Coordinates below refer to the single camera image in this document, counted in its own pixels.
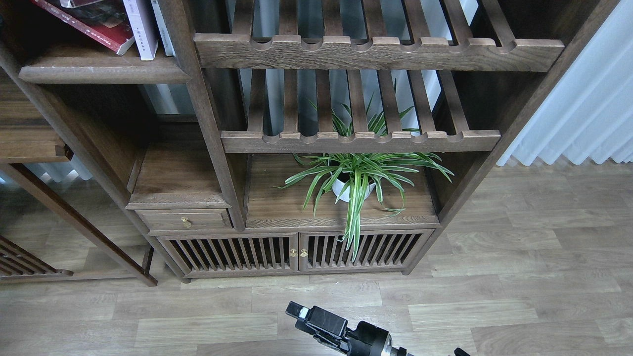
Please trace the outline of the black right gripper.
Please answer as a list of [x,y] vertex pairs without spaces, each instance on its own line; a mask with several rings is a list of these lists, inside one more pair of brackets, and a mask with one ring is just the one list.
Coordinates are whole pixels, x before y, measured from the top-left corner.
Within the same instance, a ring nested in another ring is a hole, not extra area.
[[285,313],[296,318],[295,328],[309,334],[319,344],[347,356],[395,356],[391,334],[365,321],[355,330],[347,320],[320,307],[307,308],[289,302]]

